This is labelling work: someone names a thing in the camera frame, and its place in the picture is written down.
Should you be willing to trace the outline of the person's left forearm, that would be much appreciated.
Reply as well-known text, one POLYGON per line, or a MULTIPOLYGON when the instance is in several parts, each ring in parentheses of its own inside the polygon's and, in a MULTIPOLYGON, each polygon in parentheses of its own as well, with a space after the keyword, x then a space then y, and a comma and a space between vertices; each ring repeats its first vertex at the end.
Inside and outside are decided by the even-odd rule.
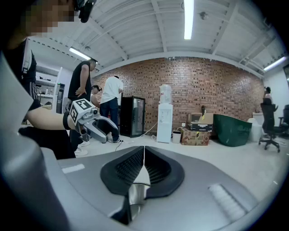
MULTIPOLYGON (((63 114, 54 113, 43 107, 28 111, 27 119, 33 127, 44 130, 66 130, 63 126, 63 114)), ((75 129, 75 125, 71 116, 68 116, 68 124, 71 129, 75 129)))

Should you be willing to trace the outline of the clear water jug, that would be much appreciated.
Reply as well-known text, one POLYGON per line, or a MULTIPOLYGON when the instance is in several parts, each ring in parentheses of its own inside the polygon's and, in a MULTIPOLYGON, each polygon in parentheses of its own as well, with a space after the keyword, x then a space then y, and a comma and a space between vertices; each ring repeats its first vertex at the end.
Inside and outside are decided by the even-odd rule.
POLYGON ((168 84, 163 84, 160 86, 160 98, 159 104, 171 104, 172 102, 172 88, 168 84))

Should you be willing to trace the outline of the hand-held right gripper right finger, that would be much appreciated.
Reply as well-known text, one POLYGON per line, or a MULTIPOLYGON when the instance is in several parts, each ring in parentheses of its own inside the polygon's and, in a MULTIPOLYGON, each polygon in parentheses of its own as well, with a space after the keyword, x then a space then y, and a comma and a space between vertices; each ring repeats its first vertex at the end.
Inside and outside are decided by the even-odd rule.
POLYGON ((257 199, 238 181, 209 162, 169 150, 145 147, 175 161, 184 180, 169 196, 148 199, 131 222, 136 231, 216 231, 247 215, 257 199))

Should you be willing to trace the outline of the black office chair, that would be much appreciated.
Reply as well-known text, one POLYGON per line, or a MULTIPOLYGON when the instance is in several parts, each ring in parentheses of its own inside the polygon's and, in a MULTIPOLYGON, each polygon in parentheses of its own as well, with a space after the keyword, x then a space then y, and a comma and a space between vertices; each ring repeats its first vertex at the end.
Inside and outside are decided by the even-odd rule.
POLYGON ((280 135, 285 139, 289 139, 289 104, 284 106, 283 116, 279 117, 280 124, 279 127, 285 129, 284 133, 280 135))
POLYGON ((274 145, 277 148, 277 152, 280 152, 280 145, 276 141, 273 140, 273 137, 276 137, 278 134, 281 134, 281 128, 275 127, 275 104, 272 104, 269 98, 264 98, 263 103, 261 103, 261 110, 264 116, 264 122, 262 124, 263 131, 269 135, 270 139, 260 138, 258 144, 265 143, 264 149, 267 150, 269 144, 274 145))

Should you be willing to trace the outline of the white storage shelf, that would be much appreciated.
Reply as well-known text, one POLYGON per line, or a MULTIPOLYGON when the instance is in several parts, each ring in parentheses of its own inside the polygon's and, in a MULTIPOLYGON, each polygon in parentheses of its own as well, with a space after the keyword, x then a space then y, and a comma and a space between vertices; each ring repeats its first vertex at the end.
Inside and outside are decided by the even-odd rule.
POLYGON ((57 111, 57 99, 60 89, 59 78, 62 67, 55 69, 45 65, 36 67, 36 89, 37 96, 42 105, 50 105, 53 112, 57 111))

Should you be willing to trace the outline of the printed cardboard box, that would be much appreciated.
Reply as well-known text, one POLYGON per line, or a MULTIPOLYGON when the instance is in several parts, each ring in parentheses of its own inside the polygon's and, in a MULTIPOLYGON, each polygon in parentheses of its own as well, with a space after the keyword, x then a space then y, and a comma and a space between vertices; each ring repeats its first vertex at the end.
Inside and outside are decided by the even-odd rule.
POLYGON ((181 128, 182 145, 187 146, 207 146, 210 140, 210 132, 190 131, 186 128, 181 128))

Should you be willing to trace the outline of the plain brown cardboard box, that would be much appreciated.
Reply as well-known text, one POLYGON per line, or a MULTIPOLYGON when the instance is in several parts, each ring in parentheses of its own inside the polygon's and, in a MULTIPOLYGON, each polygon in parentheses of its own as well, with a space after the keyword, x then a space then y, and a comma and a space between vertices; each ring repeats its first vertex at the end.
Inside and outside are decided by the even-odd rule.
POLYGON ((213 113, 189 113, 187 114, 186 122, 189 124, 213 124, 213 113))

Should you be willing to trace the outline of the person's black striped shirt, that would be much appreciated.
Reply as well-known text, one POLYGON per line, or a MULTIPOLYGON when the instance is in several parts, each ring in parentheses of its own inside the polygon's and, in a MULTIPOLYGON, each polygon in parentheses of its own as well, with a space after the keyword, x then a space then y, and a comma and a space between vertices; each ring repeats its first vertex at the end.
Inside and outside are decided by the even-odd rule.
POLYGON ((18 81, 21 83, 22 87, 27 91, 27 93, 33 99, 33 103, 29 108, 29 111, 31 111, 31 110, 40 108, 41 104, 37 96, 36 84, 35 84, 37 62, 31 50, 29 50, 30 57, 32 58, 30 67, 28 68, 27 71, 22 73, 26 41, 27 39, 25 39, 22 43, 20 43, 20 45, 15 49, 4 51, 4 55, 14 75, 16 76, 18 81))

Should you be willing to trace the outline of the black glass-door fridge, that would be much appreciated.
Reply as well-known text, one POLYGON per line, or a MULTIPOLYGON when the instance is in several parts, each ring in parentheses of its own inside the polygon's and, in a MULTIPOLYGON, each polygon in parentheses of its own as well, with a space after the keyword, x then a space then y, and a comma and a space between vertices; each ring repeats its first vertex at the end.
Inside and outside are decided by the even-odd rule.
POLYGON ((136 138, 144 134, 145 99, 122 97, 120 107, 120 135, 136 138))

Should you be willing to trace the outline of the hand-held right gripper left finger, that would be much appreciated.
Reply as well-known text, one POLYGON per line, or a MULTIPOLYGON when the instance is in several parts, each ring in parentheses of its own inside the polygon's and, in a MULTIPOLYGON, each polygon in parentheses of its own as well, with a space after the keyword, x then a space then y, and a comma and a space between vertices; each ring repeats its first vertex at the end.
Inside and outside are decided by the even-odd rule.
POLYGON ((50 149, 42 150, 50 184, 61 204, 67 227, 61 231, 145 231, 144 226, 125 225, 113 215, 130 219, 128 198, 113 194, 101 176, 102 167, 114 160, 137 158, 143 166, 144 147, 130 147, 102 155, 56 160, 50 149))

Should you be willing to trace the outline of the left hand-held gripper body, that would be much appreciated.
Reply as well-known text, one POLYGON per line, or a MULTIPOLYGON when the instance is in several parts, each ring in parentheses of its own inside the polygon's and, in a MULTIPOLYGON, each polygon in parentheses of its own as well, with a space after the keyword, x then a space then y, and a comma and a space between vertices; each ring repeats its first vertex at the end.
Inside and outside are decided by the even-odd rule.
POLYGON ((85 124, 100 116, 96 106, 86 99, 78 99, 72 102, 70 116, 75 125, 76 131, 80 134, 87 133, 85 124))

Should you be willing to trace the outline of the ceiling tube light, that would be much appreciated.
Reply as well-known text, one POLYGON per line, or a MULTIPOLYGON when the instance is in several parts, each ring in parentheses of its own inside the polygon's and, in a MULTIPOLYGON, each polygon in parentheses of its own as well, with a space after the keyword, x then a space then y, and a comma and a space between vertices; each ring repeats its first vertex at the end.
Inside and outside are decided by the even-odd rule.
POLYGON ((84 58, 85 60, 90 60, 91 59, 91 57, 89 57, 88 55, 80 52, 79 50, 77 50, 77 49, 75 49, 73 47, 70 47, 69 51, 74 53, 74 54, 76 54, 76 55, 78 55, 78 56, 80 56, 80 57, 82 57, 82 58, 84 58))
POLYGON ((194 0, 184 0, 184 39, 191 40, 194 18, 194 0))
POLYGON ((267 67, 265 67, 263 70, 264 72, 267 72, 273 68, 275 68, 276 66, 282 64, 284 61, 287 60, 287 57, 286 56, 283 56, 282 58, 276 60, 275 62, 273 62, 272 64, 268 65, 267 67))

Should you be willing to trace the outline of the white water dispenser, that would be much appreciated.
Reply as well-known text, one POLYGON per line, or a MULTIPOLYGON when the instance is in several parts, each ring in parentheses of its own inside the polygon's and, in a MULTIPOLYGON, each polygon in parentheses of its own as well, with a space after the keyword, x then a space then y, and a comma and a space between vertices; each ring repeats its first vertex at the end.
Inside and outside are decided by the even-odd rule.
POLYGON ((158 106, 157 142, 170 143, 172 134, 173 105, 168 103, 158 106))

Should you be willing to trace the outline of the person's black shorts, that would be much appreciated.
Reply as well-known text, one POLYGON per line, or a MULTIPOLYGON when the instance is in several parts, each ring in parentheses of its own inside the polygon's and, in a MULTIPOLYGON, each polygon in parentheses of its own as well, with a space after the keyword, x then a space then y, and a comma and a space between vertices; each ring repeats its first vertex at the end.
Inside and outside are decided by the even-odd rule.
POLYGON ((19 133, 33 139, 40 147, 52 150, 57 160, 76 158, 66 130, 43 130, 29 126, 20 128, 19 133))

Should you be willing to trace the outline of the flat black box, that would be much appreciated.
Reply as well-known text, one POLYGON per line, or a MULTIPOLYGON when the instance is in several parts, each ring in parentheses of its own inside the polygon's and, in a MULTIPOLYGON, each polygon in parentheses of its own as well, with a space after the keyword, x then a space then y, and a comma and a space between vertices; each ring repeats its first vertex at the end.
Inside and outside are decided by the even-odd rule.
POLYGON ((213 130, 213 124, 194 124, 189 123, 188 129, 195 132, 211 132, 213 130))

